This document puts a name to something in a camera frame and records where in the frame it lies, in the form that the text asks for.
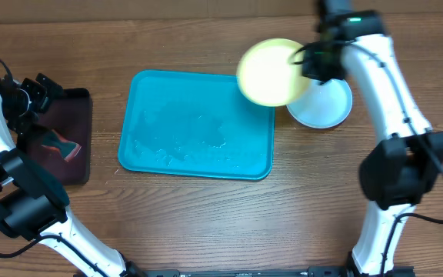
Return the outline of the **light blue plate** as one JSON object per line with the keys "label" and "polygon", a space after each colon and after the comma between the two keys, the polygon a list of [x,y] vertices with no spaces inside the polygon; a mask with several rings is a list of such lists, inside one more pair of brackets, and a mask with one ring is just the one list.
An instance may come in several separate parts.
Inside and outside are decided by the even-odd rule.
{"label": "light blue plate", "polygon": [[348,83],[332,79],[323,85],[311,80],[308,89],[294,102],[286,105],[290,115],[310,128],[334,128],[351,112],[353,95]]}

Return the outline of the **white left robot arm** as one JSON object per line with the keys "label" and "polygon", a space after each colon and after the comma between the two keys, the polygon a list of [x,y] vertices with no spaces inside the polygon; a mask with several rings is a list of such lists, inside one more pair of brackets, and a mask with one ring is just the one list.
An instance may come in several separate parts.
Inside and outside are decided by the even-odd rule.
{"label": "white left robot arm", "polygon": [[88,180],[91,127],[87,89],[0,75],[0,232],[53,249],[84,276],[141,276],[78,220],[62,184]]}

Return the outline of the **green and orange sponge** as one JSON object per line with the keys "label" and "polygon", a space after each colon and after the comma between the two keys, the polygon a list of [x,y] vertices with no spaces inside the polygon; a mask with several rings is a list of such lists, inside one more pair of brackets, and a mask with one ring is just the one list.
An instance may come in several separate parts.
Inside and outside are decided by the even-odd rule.
{"label": "green and orange sponge", "polygon": [[66,162],[70,162],[82,148],[78,143],[67,140],[55,130],[44,135],[42,147],[57,152]]}

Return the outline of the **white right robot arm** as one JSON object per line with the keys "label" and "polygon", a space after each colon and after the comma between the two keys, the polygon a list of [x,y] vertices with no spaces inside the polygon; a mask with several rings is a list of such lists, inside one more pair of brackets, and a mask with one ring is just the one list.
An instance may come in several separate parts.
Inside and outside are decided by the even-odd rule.
{"label": "white right robot arm", "polygon": [[413,276],[413,269],[394,267],[395,249],[410,218],[433,220],[415,209],[443,175],[443,132],[434,132],[415,104],[378,12],[356,12],[347,2],[320,1],[318,17],[318,41],[301,48],[302,74],[322,84],[350,75],[377,140],[359,166],[368,207],[361,235],[342,272]]}

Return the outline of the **yellow plate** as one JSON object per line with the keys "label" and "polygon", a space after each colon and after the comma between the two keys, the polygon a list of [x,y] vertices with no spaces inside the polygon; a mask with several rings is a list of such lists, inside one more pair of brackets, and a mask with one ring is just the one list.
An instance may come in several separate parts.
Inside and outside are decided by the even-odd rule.
{"label": "yellow plate", "polygon": [[300,98],[311,86],[302,75],[303,45],[271,38],[253,45],[240,59],[236,70],[238,87],[249,101],[279,107]]}

